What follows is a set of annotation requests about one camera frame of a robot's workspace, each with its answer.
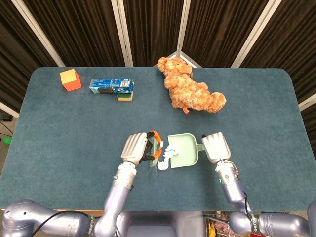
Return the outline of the white partition frame post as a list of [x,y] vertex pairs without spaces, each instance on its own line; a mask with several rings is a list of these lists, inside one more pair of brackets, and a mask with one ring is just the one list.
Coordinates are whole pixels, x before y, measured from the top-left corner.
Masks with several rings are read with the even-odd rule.
[[123,0],[111,0],[126,67],[134,67]]
[[56,65],[59,67],[65,67],[66,65],[61,59],[60,55],[55,50],[54,46],[51,44],[45,32],[42,30],[41,26],[38,24],[37,20],[35,19],[33,14],[30,12],[30,10],[27,8],[23,0],[11,0],[11,2],[15,6],[15,8],[18,10],[20,15],[23,17],[23,19],[26,21],[28,26],[31,28],[33,33],[36,35],[40,43],[46,49],[48,54],[54,60]]
[[12,115],[13,117],[15,117],[16,119],[19,118],[19,113],[14,111],[13,109],[11,109],[10,107],[8,107],[7,105],[5,105],[4,103],[0,102],[0,109],[5,111],[6,113]]
[[303,111],[305,109],[307,109],[308,107],[312,106],[313,104],[316,103],[316,93],[312,96],[310,96],[309,98],[307,98],[306,100],[302,101],[298,106],[299,106],[299,110]]
[[245,60],[246,56],[253,48],[255,42],[265,29],[266,25],[272,18],[273,14],[281,4],[282,0],[269,0],[263,9],[262,13],[260,14],[258,20],[256,21],[255,25],[253,26],[251,32],[249,33],[246,41],[244,42],[243,46],[241,47],[238,55],[236,56],[235,60],[233,61],[231,68],[239,68],[243,61]]
[[187,28],[188,16],[189,16],[189,11],[190,11],[190,5],[191,5],[191,0],[183,1],[180,29],[179,29],[178,40],[177,40],[177,48],[176,48],[176,51],[170,54],[167,58],[172,59],[172,58],[178,57],[178,58],[183,59],[193,68],[201,68],[200,64],[198,64],[190,56],[188,56],[186,53],[182,51],[186,28]]

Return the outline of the grey robot torso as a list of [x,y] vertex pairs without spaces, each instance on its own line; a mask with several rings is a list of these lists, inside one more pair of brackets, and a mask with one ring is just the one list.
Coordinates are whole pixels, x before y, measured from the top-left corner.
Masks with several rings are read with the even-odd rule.
[[202,211],[124,211],[117,218],[117,237],[205,237]]

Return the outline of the brown teddy bear plush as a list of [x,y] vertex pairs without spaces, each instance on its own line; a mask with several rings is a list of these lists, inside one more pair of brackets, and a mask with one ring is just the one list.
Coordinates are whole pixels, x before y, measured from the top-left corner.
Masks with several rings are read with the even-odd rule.
[[194,81],[192,67],[183,59],[162,57],[157,67],[165,76],[164,86],[169,90],[172,107],[188,114],[189,109],[216,113],[225,106],[224,94],[211,93],[206,83]]

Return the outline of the orange yellow cube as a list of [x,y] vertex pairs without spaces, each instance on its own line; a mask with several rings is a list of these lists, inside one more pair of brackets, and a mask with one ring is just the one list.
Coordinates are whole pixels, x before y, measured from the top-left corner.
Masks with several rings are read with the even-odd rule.
[[75,69],[60,73],[61,84],[67,91],[73,91],[81,88],[81,81]]

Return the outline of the blue cookie package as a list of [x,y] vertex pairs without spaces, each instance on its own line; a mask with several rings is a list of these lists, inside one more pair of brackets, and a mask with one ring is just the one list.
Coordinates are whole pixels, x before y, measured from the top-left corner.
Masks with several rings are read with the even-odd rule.
[[132,79],[92,79],[89,88],[95,94],[132,93],[134,81]]

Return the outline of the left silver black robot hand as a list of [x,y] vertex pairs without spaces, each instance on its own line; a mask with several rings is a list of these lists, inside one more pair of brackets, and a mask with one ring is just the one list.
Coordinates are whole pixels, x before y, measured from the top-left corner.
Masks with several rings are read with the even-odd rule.
[[[154,154],[154,156],[147,155],[152,146],[148,141],[151,137],[155,137],[156,141],[159,142],[158,151]],[[123,162],[130,162],[134,165],[138,165],[143,161],[150,161],[155,158],[159,158],[162,153],[162,148],[163,141],[156,131],[152,130],[150,132],[135,133],[128,137],[121,153],[121,158]]]

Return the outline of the dark brown curtain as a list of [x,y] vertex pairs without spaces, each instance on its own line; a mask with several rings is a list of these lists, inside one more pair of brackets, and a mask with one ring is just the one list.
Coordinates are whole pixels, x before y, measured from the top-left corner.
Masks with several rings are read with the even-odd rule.
[[[122,67],[111,0],[22,0],[66,66]],[[182,51],[203,67],[230,67],[269,0],[191,0]],[[184,0],[122,0],[133,65],[175,52]],[[0,103],[20,111],[37,68],[56,66],[12,3],[0,0]],[[282,68],[297,100],[316,93],[316,0],[281,0],[241,63]]]

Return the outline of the mint green dustpan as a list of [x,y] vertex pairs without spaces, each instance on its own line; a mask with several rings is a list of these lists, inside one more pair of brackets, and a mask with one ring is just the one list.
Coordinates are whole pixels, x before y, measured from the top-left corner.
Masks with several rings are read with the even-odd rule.
[[171,168],[195,165],[199,151],[204,151],[203,144],[198,144],[194,135],[182,133],[168,135],[168,144],[176,147],[178,153],[171,158]]

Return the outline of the blue felt table mat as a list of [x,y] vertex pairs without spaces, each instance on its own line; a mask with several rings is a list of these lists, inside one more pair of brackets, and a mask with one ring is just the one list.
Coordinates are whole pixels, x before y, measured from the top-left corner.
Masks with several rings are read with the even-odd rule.
[[[303,210],[316,200],[316,161],[292,80],[282,69],[197,68],[226,97],[215,114],[171,106],[157,68],[77,68],[68,92],[61,67],[29,81],[0,176],[0,208],[30,199],[52,209],[101,210],[129,135],[222,132],[255,211]],[[92,79],[132,79],[133,100],[93,93]]]

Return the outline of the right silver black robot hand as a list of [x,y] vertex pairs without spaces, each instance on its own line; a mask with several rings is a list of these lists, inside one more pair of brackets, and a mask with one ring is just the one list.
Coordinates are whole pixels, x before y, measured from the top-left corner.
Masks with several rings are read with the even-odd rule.
[[230,159],[231,151],[222,132],[214,133],[208,136],[202,135],[201,140],[208,160],[212,164]]

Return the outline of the mint green hand brush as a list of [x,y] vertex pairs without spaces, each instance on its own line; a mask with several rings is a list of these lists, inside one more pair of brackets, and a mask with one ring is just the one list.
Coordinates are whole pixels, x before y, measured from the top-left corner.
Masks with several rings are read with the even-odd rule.
[[[148,141],[151,143],[151,149],[147,153],[148,156],[154,156],[154,154],[158,151],[159,148],[159,142],[156,141],[155,137],[151,137],[148,139]],[[149,168],[148,168],[148,174],[149,173],[155,173],[157,171],[157,163],[158,158],[155,158],[154,160],[148,161]]]

